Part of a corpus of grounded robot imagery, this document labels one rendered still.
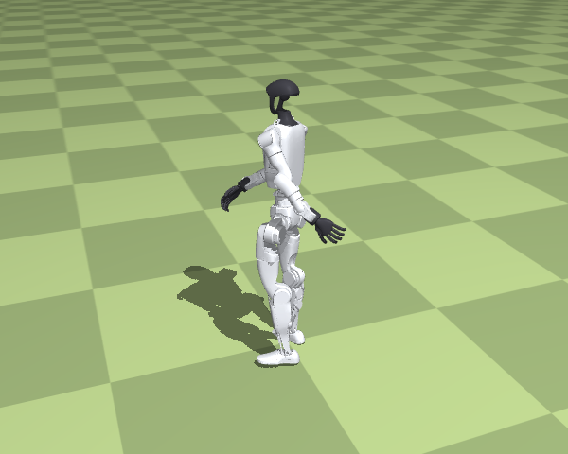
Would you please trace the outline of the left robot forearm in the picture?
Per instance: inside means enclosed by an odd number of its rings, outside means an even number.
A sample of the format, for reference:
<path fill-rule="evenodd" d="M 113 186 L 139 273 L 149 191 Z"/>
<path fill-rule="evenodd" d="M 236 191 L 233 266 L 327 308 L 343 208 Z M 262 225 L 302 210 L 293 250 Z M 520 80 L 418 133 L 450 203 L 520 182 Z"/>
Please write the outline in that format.
<path fill-rule="evenodd" d="M 285 198 L 288 198 L 297 215 L 302 216 L 308 222 L 315 220 L 317 216 L 310 210 L 309 205 L 303 201 L 304 198 L 299 192 L 300 188 L 298 185 L 294 185 L 293 182 L 283 174 L 275 177 L 275 185 L 283 192 Z"/>

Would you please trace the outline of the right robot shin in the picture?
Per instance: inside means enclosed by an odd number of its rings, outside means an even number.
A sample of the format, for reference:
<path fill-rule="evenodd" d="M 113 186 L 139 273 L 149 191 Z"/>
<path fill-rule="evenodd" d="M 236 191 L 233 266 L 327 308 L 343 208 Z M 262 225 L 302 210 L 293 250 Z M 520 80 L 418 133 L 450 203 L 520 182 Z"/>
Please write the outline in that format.
<path fill-rule="evenodd" d="M 304 272 L 303 275 L 305 279 Z M 284 279 L 282 279 L 282 283 L 285 283 Z M 290 328 L 290 333 L 292 334 L 294 332 L 294 329 L 296 329 L 297 331 L 298 314 L 299 314 L 299 309 L 302 307 L 302 300 L 304 296 L 304 281 L 300 286 L 292 287 L 291 290 L 292 290 L 292 299 L 290 300 L 290 303 L 291 303 L 292 327 Z"/>

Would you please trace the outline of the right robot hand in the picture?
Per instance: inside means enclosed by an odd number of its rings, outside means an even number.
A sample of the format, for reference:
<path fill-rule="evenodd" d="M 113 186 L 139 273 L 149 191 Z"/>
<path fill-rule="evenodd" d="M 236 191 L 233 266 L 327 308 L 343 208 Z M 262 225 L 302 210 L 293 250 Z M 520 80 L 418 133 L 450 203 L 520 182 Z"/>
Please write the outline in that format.
<path fill-rule="evenodd" d="M 229 212 L 228 210 L 228 206 L 231 203 L 232 200 L 234 200 L 241 191 L 246 192 L 247 190 L 245 189 L 245 185 L 247 185 L 248 183 L 250 183 L 250 178 L 245 177 L 244 179 L 242 179 L 241 181 L 238 182 L 237 186 L 233 186 L 231 188 L 229 188 L 225 193 L 224 196 L 222 196 L 221 198 L 221 205 L 222 205 L 222 209 L 224 211 Z"/>

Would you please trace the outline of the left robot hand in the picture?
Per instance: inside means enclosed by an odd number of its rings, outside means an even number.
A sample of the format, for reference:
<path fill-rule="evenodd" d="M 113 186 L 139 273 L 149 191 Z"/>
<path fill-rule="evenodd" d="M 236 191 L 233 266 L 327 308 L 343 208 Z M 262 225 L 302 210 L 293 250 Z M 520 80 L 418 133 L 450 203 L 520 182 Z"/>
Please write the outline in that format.
<path fill-rule="evenodd" d="M 332 243 L 337 244 L 338 241 L 335 241 L 334 239 L 332 239 L 330 236 L 336 238 L 337 240 L 342 240 L 341 237 L 336 236 L 335 234 L 339 235 L 339 236 L 344 236 L 344 233 L 340 233 L 337 230 L 333 229 L 332 226 L 338 230 L 341 231 L 345 231 L 346 228 L 342 228 L 336 224 L 334 224 L 331 220 L 326 219 L 326 218 L 320 218 L 321 214 L 319 214 L 317 211 L 315 211 L 313 208 L 310 208 L 310 210 L 317 216 L 315 218 L 315 220 L 313 222 L 309 222 L 309 224 L 312 226 L 315 224 L 315 231 L 318 232 L 318 235 L 321 239 L 321 241 L 325 244 L 327 244 L 327 241 L 324 239 L 324 236 L 331 241 Z M 306 220 L 306 222 L 308 222 Z M 334 233 L 332 233 L 332 232 Z"/>

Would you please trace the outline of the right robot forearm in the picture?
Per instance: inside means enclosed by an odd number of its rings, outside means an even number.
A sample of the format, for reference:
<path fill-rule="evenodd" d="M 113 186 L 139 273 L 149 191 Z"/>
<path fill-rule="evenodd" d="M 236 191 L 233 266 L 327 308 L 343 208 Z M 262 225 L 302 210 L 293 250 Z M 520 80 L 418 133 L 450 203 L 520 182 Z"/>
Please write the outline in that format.
<path fill-rule="evenodd" d="M 245 177 L 250 178 L 250 183 L 244 186 L 246 190 L 252 189 L 253 187 L 261 185 L 262 183 L 266 182 L 264 168 L 252 174 L 251 176 L 245 176 Z M 244 179 L 245 177 L 243 177 L 242 179 Z"/>

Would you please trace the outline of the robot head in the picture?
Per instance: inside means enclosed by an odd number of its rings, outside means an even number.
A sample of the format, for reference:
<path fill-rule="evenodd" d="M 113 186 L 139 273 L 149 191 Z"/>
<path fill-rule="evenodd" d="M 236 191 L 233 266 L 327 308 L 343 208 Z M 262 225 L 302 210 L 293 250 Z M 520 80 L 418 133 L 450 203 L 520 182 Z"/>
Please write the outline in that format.
<path fill-rule="evenodd" d="M 279 124 L 285 126 L 295 126 L 298 123 L 292 118 L 291 111 L 283 109 L 282 105 L 284 101 L 287 101 L 290 96 L 298 96 L 299 89 L 297 85 L 287 79 L 279 79 L 266 87 L 266 92 L 270 98 L 270 110 L 272 114 L 278 114 L 278 119 L 280 119 Z M 275 98 L 279 96 L 279 101 L 277 108 L 274 107 Z M 277 123 L 277 122 L 276 122 Z"/>

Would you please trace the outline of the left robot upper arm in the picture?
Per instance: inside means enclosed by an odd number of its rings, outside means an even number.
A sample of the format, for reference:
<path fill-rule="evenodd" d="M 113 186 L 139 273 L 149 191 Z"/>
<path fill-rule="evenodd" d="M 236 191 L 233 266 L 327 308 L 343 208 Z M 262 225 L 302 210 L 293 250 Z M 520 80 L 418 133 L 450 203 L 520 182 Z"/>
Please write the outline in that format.
<path fill-rule="evenodd" d="M 277 175 L 283 174 L 293 181 L 292 173 L 280 148 L 280 138 L 275 128 L 271 128 L 262 133 L 258 137 L 258 143 L 266 153 L 267 158 L 269 158 L 272 167 L 277 170 Z"/>

